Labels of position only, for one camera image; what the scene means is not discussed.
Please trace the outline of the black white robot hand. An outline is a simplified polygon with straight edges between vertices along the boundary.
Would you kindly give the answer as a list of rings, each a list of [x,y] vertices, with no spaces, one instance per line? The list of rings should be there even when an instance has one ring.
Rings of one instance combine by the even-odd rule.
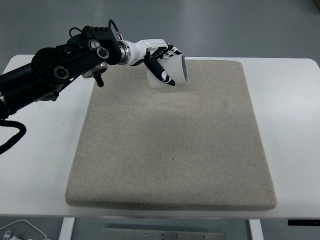
[[[157,64],[159,59],[183,55],[174,45],[163,39],[145,39],[136,43],[122,40],[119,45],[121,48],[120,64],[132,67],[140,64],[145,65],[145,60],[150,60],[151,58],[155,58],[155,63]]]

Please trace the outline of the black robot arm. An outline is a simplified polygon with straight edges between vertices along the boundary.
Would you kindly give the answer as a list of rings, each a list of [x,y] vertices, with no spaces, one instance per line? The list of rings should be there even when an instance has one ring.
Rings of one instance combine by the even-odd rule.
[[[55,101],[70,80],[88,74],[104,86],[101,64],[116,65],[121,50],[113,29],[85,26],[66,44],[40,49],[31,62],[0,76],[0,118],[2,120],[36,101]]]

